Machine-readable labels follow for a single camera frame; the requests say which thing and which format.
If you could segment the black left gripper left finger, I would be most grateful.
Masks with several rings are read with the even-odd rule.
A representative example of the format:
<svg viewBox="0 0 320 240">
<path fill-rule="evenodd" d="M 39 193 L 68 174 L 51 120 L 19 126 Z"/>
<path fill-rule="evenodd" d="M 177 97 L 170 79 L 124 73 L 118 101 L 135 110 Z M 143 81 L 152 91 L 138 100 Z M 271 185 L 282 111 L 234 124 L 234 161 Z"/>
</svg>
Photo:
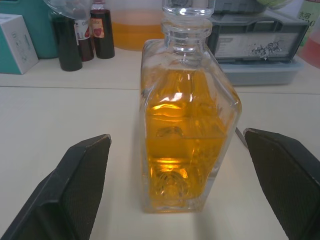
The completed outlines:
<svg viewBox="0 0 320 240">
<path fill-rule="evenodd" d="M 1 238 L 88 240 L 104 190 L 111 143 L 111 136 L 102 134 L 71 146 Z"/>
</svg>

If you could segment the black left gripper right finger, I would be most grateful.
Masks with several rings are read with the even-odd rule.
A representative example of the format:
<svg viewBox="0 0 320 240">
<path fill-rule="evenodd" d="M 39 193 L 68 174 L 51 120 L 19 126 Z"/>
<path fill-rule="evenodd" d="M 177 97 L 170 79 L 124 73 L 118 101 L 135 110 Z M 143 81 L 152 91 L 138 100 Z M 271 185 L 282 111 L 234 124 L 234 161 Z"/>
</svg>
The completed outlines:
<svg viewBox="0 0 320 240">
<path fill-rule="evenodd" d="M 244 138 L 261 189 L 290 240 L 320 238 L 320 161 L 298 140 L 247 128 Z"/>
</svg>

